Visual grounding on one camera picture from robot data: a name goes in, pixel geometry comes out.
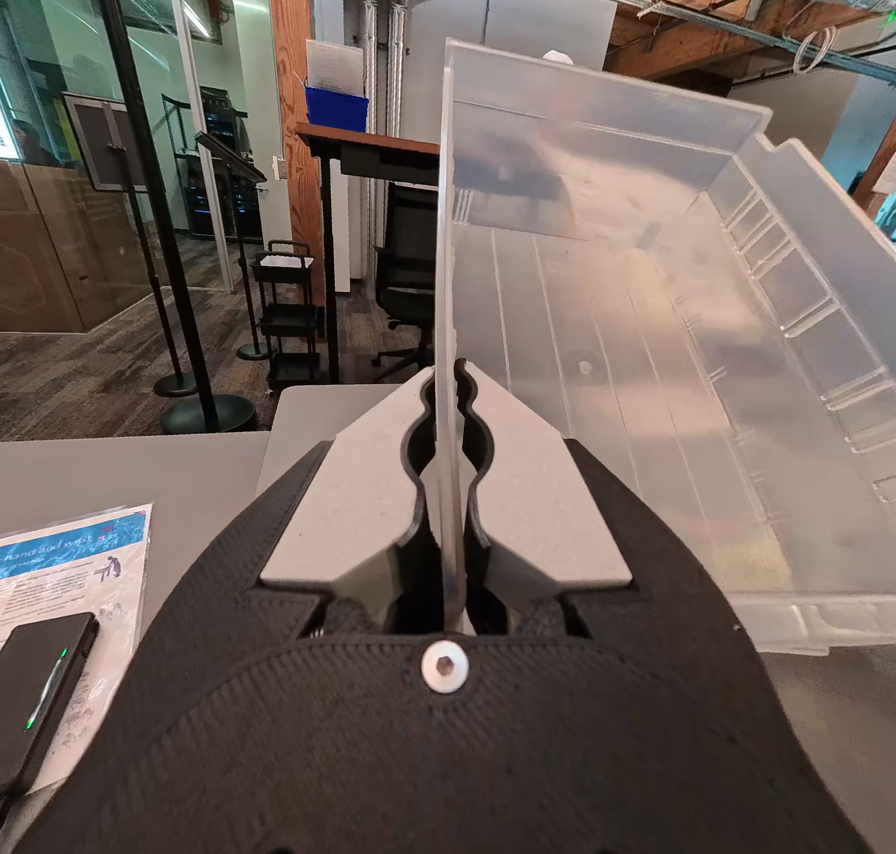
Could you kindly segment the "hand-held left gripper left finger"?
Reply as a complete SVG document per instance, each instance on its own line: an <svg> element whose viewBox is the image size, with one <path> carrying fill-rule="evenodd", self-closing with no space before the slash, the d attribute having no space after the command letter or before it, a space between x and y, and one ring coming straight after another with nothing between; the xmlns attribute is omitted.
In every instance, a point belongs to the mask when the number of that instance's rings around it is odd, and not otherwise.
<svg viewBox="0 0 896 854"><path fill-rule="evenodd" d="M315 456L259 580L360 602L387 632L440 630L440 549L421 474L435 453L426 368Z"/></svg>

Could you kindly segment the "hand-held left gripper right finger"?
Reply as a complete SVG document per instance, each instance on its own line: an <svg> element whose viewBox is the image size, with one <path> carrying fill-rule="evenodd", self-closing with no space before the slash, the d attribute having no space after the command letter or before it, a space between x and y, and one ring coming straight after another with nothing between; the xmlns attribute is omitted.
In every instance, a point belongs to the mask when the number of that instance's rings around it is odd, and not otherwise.
<svg viewBox="0 0 896 854"><path fill-rule="evenodd" d="M465 359L454 366L462 452L475 469L464 522L466 612L478 635L505 635L568 593L633 582L568 447L528 405Z"/></svg>

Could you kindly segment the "clear plastic bin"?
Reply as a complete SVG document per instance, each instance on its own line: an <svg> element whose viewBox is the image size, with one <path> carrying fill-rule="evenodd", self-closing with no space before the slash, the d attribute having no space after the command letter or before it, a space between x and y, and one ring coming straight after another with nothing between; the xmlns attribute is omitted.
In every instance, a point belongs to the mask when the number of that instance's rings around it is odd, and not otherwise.
<svg viewBox="0 0 896 854"><path fill-rule="evenodd" d="M454 354L770 652L894 644L894 248L772 111L448 39Z"/></svg>

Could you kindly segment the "black cart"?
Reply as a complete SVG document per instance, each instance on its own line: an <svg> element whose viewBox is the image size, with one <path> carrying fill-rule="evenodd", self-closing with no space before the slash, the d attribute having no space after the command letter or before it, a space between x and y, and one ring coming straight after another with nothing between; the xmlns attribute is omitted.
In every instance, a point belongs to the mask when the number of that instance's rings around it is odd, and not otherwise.
<svg viewBox="0 0 896 854"><path fill-rule="evenodd" d="M313 263L308 244L269 240L251 264L262 306L257 324L270 350L270 395L323 379L317 337L323 333L325 309L313 302Z"/></svg>

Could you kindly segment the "black office chair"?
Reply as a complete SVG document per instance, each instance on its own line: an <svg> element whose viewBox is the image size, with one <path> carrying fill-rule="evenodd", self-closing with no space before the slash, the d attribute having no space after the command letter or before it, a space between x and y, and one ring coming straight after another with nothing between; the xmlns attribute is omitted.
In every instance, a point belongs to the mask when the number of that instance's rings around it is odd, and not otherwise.
<svg viewBox="0 0 896 854"><path fill-rule="evenodd" d="M438 193L395 181L388 183L385 243L376 249L375 302L386 313L388 327L412 326L420 331L414 348L378 353L399 362L381 372L375 382L409 367L433 365L434 275L437 250Z"/></svg>

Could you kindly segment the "black device with green light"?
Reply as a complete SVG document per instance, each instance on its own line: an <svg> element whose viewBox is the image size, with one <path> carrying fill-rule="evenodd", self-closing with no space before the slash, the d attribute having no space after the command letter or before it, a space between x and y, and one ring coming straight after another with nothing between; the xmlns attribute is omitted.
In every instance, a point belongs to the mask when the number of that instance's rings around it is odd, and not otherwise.
<svg viewBox="0 0 896 854"><path fill-rule="evenodd" d="M33 785L83 675L99 624L91 612L17 625L1 651L1 799Z"/></svg>

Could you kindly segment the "black server rack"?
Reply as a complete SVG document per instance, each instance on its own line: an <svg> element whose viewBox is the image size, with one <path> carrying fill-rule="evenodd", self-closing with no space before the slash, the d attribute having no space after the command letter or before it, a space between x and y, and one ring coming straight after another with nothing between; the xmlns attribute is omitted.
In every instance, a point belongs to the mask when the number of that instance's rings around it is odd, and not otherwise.
<svg viewBox="0 0 896 854"><path fill-rule="evenodd" d="M224 89L201 87L200 91L208 132L252 163L252 146L245 126L248 114L234 107ZM210 239L214 230L190 105L166 95L161 98L185 210L185 230L194 237ZM263 227L256 185L228 170L217 156L212 156L211 162L227 238L234 241L240 232L245 241L261 243Z"/></svg>

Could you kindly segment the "black tilted sign stand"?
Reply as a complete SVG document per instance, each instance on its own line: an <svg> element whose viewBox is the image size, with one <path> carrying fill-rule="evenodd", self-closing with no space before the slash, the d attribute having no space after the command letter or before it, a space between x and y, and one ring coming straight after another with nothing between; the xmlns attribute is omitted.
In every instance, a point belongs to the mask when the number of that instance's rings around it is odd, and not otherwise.
<svg viewBox="0 0 896 854"><path fill-rule="evenodd" d="M264 177L264 175L252 164L248 163L237 152L225 145L211 133L198 132L196 133L195 139L198 145L203 146L208 150L210 155L213 158L216 158L224 167L223 172L226 180L227 199L230 206L233 231L238 243L238 266L241 273L245 306L252 338L252 343L242 345L238 348L237 356L243 361L266 361L272 355L272 349L270 345L261 343L259 339L258 325L255 318L249 271L245 255L245 243L242 234L237 187L234 182L234 178L238 176L254 185L256 183L265 182L266 177Z"/></svg>

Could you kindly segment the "wooden top desk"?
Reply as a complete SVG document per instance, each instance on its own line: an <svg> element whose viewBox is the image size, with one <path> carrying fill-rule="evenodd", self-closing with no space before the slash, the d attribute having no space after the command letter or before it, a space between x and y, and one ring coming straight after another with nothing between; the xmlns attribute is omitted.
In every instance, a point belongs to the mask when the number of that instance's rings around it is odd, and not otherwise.
<svg viewBox="0 0 896 854"><path fill-rule="evenodd" d="M330 190L330 161L341 163L344 175L371 180L437 186L440 147L430 142L345 131L308 122L297 124L297 136L320 160L322 201L322 267L325 285L325 322L328 375L338 385L340 355L333 248L333 221Z"/></svg>

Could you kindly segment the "wooden cabinet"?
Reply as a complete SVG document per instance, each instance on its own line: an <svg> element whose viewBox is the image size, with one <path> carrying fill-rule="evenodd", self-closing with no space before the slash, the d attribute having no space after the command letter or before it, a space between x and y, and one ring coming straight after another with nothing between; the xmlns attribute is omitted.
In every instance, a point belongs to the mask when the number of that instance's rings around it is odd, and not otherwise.
<svg viewBox="0 0 896 854"><path fill-rule="evenodd" d="M127 196L1 163L1 331L85 333L151 294Z"/></svg>

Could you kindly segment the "blue storage bin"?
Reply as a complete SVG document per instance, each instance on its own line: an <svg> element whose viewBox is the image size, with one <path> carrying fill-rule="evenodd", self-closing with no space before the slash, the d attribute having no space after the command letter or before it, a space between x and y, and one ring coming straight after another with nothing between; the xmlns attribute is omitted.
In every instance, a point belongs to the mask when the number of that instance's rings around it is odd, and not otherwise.
<svg viewBox="0 0 896 854"><path fill-rule="evenodd" d="M367 131L364 53L355 46L307 40L308 121L349 132Z"/></svg>

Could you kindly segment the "black framed sign stand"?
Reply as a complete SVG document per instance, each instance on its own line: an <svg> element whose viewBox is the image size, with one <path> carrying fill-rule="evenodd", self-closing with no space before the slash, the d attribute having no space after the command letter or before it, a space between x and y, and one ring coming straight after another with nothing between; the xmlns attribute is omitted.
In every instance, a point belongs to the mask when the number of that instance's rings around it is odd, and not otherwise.
<svg viewBox="0 0 896 854"><path fill-rule="evenodd" d="M170 375L160 378L154 384L153 393L168 399L193 396L197 392L196 379L191 371L183 369L178 357L162 296L161 281L140 210L138 195L147 194L148 188L126 104L119 100L70 91L64 91L62 98L92 187L96 191L121 191L129 201L147 278L173 368Z"/></svg>

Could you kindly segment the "wooden pillar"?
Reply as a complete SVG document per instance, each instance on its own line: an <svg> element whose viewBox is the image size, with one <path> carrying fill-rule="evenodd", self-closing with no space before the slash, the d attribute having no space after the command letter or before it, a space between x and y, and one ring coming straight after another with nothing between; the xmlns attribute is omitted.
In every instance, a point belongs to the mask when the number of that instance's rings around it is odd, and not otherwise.
<svg viewBox="0 0 896 854"><path fill-rule="evenodd" d="M315 259L312 295L316 303L323 303L326 288L319 164L298 130L300 124L308 121L304 83L308 76L307 42L313 37L313 11L311 0L270 0L270 5L287 166L290 237L309 245Z"/></svg>

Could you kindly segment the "glass partition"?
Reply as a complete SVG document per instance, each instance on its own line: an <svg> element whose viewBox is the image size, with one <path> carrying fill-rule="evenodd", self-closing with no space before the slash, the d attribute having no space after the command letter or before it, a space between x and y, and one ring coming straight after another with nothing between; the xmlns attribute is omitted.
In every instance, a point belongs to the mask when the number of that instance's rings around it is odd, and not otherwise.
<svg viewBox="0 0 896 854"><path fill-rule="evenodd" d="M266 8L264 1L258 10ZM172 1L120 2L187 284L231 292L238 277L236 241L228 239L230 267L224 269L215 233L206 239L185 230L161 98L189 103ZM234 107L248 114L251 146L260 143L251 132L243 74L244 53L250 69L260 69L263 56L248 32L253 0L184 2L200 87L226 90ZM1 0L1 76L2 161L81 168L88 176L62 94L125 98L99 0ZM193 116L192 127L196 131Z"/></svg>

